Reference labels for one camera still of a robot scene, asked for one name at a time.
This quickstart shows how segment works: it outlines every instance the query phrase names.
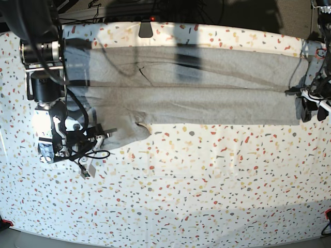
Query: table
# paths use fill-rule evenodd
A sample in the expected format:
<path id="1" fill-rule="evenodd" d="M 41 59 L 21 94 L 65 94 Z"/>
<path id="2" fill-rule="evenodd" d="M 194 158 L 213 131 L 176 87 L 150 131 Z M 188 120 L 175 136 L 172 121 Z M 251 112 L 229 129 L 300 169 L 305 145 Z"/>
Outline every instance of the table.
<path id="1" fill-rule="evenodd" d="M 306 57 L 316 42 L 222 26 L 152 23 L 66 26 L 93 47 L 195 44 Z M 83 180 L 70 162 L 41 164 L 13 33 L 0 35 L 0 213 L 14 228 L 114 247 L 253 247 L 317 237 L 331 207 L 331 129 L 299 126 L 149 125 L 152 135 L 94 161 Z"/>

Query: terrazzo pattern tablecloth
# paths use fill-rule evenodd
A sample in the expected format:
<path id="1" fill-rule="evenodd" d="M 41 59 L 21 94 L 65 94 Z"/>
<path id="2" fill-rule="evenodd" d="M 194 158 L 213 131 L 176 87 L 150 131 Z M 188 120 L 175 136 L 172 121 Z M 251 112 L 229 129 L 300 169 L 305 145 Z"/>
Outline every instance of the terrazzo pattern tablecloth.
<path id="1" fill-rule="evenodd" d="M 196 45 L 321 61 L 321 44 L 220 26 L 152 23 L 67 26 L 93 48 Z M 253 247 L 317 237 L 331 207 L 331 128 L 150 125 L 152 135 L 94 161 L 83 180 L 71 162 L 41 164 L 35 103 L 26 100 L 19 39 L 0 35 L 0 213 L 18 230 L 109 247 Z"/>

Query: speckled fabric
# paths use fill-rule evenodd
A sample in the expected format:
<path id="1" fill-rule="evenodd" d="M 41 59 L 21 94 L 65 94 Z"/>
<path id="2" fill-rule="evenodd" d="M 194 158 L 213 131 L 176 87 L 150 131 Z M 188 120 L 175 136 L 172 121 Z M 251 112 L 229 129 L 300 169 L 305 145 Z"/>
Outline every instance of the speckled fabric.
<path id="1" fill-rule="evenodd" d="M 318 43 L 229 27 L 153 23 L 68 26 L 100 46 L 176 45 L 306 56 Z M 152 135 L 94 161 L 41 164 L 34 102 L 24 92 L 18 39 L 0 36 L 0 212 L 18 230 L 108 247 L 253 247 L 317 237 L 331 207 L 331 129 L 299 126 L 150 125 Z"/>

